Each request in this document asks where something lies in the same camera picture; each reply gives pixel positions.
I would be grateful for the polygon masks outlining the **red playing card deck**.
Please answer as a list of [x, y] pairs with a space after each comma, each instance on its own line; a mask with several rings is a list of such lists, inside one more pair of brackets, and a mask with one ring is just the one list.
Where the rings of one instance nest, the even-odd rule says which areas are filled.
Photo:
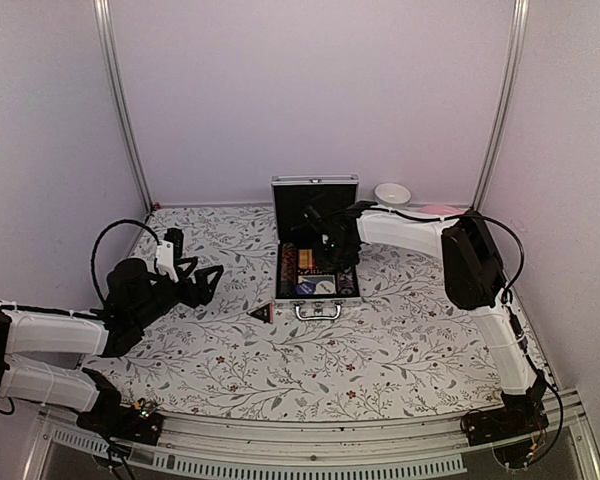
[[299, 270], [316, 270], [317, 261], [315, 259], [313, 250], [299, 249], [297, 265]]

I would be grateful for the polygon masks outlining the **aluminium poker case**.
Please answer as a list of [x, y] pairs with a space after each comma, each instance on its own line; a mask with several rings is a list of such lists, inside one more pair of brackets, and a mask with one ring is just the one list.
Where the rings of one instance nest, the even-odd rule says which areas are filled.
[[281, 297], [279, 294], [281, 249], [285, 243], [293, 243], [299, 249], [312, 249], [317, 261], [317, 234], [307, 223], [303, 212], [313, 206], [327, 220], [327, 233], [331, 232], [334, 222], [342, 217], [346, 208], [357, 200], [359, 180], [355, 174], [326, 176], [274, 176], [271, 187], [274, 201], [274, 212], [277, 234], [277, 263], [275, 277], [274, 305], [286, 313], [304, 322], [330, 321], [339, 319], [347, 306], [360, 303], [361, 295], [356, 267], [352, 270], [356, 279], [357, 295], [342, 297], [337, 293], [336, 274], [347, 270], [326, 270], [317, 266], [316, 270], [308, 270], [311, 274], [333, 274], [335, 276], [336, 293], [334, 295], [299, 296], [296, 294], [299, 269], [297, 265], [295, 290], [291, 296]]

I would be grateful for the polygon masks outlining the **triangular all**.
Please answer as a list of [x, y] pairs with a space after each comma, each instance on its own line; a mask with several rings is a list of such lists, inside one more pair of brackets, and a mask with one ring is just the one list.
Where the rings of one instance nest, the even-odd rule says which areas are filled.
[[256, 320], [263, 322], [264, 324], [272, 324], [273, 323], [273, 304], [267, 303], [257, 307], [256, 309], [250, 311], [248, 315]]

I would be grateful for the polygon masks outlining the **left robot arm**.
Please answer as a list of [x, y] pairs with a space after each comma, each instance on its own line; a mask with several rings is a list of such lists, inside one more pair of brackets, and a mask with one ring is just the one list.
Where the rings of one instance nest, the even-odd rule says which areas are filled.
[[104, 307], [93, 314], [0, 301], [0, 398], [68, 407], [108, 434], [121, 433], [129, 415], [120, 392], [102, 374], [65, 369], [30, 356], [125, 356], [153, 322], [176, 306], [197, 308], [211, 302], [224, 268], [200, 269], [197, 263], [195, 257], [184, 258], [151, 271], [142, 259], [125, 259], [108, 274]]

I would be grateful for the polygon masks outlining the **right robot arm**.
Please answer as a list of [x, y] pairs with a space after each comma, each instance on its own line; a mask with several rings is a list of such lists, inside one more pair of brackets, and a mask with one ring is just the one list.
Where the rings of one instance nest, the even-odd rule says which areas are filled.
[[513, 311], [514, 282], [505, 276], [490, 233], [493, 219], [474, 210], [432, 215], [372, 201], [326, 215], [309, 207], [304, 217], [318, 234], [314, 251], [323, 269], [357, 265], [364, 244], [400, 247], [440, 259], [448, 300], [473, 319], [498, 369], [504, 407], [498, 412], [497, 427], [504, 435], [517, 436], [534, 422], [546, 383], [529, 357], [526, 334]]

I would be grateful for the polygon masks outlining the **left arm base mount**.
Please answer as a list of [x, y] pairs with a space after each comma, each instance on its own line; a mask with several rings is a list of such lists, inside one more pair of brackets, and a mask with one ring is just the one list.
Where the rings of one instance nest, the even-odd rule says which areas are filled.
[[124, 406], [114, 397], [98, 399], [90, 411], [79, 412], [76, 426], [105, 440], [126, 440], [143, 445], [158, 444], [164, 417], [144, 406]]

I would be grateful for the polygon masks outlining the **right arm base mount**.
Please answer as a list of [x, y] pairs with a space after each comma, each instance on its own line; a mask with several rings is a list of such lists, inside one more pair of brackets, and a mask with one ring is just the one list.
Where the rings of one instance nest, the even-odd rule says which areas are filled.
[[508, 440], [548, 427], [544, 404], [526, 395], [502, 395], [503, 406], [471, 410], [460, 420], [470, 446]]

